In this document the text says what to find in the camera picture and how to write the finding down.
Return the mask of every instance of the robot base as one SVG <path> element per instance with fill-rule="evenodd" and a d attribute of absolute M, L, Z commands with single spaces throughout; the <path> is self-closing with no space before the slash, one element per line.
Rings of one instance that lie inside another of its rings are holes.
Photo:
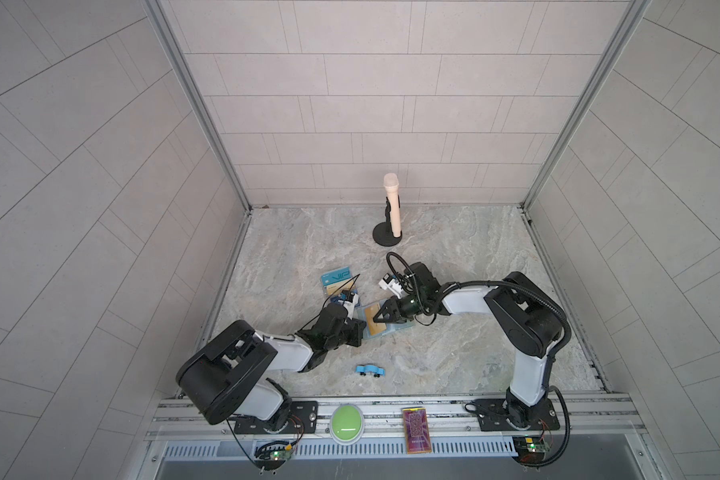
<path fill-rule="evenodd" d="M 291 415 L 297 416 L 303 422 L 304 433 L 315 433 L 317 428 L 317 402 L 294 402 L 291 404 Z M 266 429 L 263 420 L 250 416 L 235 418 L 234 431 L 236 435 L 267 435 L 275 433 Z M 301 432 L 301 429 L 298 432 L 296 431 L 293 422 L 286 422 L 282 430 L 277 433 L 292 435 Z"/>
<path fill-rule="evenodd" d="M 506 432 L 508 427 L 514 427 L 508 422 L 508 415 L 504 409 L 504 398 L 477 398 L 471 403 L 477 409 L 475 413 L 478 414 L 481 432 Z M 560 430 L 557 412 L 548 398 L 542 398 L 528 411 L 528 423 L 531 430 L 539 429 L 542 421 L 547 424 L 549 430 Z"/>

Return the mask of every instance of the white wall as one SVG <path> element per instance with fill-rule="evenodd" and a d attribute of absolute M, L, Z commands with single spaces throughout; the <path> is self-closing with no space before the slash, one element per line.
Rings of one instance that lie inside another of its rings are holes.
<path fill-rule="evenodd" d="M 242 218 L 137 0 L 0 0 L 0 479 L 113 479 Z"/>
<path fill-rule="evenodd" d="M 720 480 L 720 0 L 654 0 L 530 216 L 672 476 Z"/>
<path fill-rule="evenodd" d="M 507 204 L 627 2 L 162 4 L 254 204 Z"/>

